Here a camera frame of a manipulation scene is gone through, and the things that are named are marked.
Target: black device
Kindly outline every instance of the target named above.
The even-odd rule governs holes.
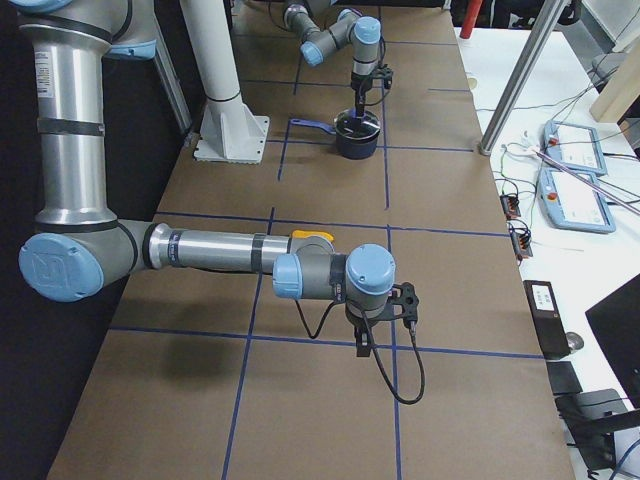
[[[596,340],[627,397],[640,403],[640,275],[622,285],[586,312]],[[640,410],[627,411],[613,389],[566,395],[556,399],[591,470],[613,468],[614,433],[640,427]]]
[[[640,408],[640,275],[586,312],[613,373]]]
[[[615,467],[613,434],[640,425],[640,410],[627,411],[613,389],[564,395],[556,407],[589,470]]]
[[[571,362],[547,362],[551,392],[554,395],[572,395],[582,392],[580,380]]]
[[[544,358],[558,360],[566,357],[571,353],[571,349],[567,343],[567,334],[562,326],[551,282],[525,280],[524,290]]]

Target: yellow cap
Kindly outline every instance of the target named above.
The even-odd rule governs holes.
[[[292,238],[309,238],[309,237],[322,237],[325,240],[333,243],[333,241],[335,240],[333,238],[333,235],[331,235],[330,233],[327,232],[315,232],[315,231],[311,231],[311,230],[294,230],[291,233],[291,237]]]

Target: blue control panel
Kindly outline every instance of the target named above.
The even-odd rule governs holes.
[[[544,126],[546,154],[572,170],[606,175],[607,166],[595,128],[549,121]]]
[[[598,184],[594,173],[577,173]],[[543,211],[556,228],[592,233],[611,233],[616,230],[604,197],[568,173],[550,167],[542,168],[538,193]]]

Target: red object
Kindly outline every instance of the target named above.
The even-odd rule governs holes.
[[[482,6],[482,0],[471,0],[467,7],[467,15],[464,17],[464,23],[462,24],[462,31],[460,32],[460,38],[471,37],[473,27],[476,26],[476,20],[478,20],[478,13],[480,13],[480,7]]]

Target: brown table surface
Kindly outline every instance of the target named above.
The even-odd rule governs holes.
[[[245,103],[271,117],[264,159],[202,163],[186,147],[156,220],[325,230],[345,253],[389,248],[398,280],[421,299],[424,399],[394,401],[373,358],[355,357],[339,309],[319,340],[306,339],[269,277],[143,272],[129,281],[51,479],[574,478],[489,161],[474,152],[480,129],[449,13],[362,10],[381,18],[396,72],[372,108],[384,128],[375,155],[346,160],[330,137],[288,124],[331,122],[351,105],[350,48],[311,69],[266,3],[245,2],[232,40]],[[304,304],[310,318],[324,306]],[[412,396],[406,331],[375,332]]]

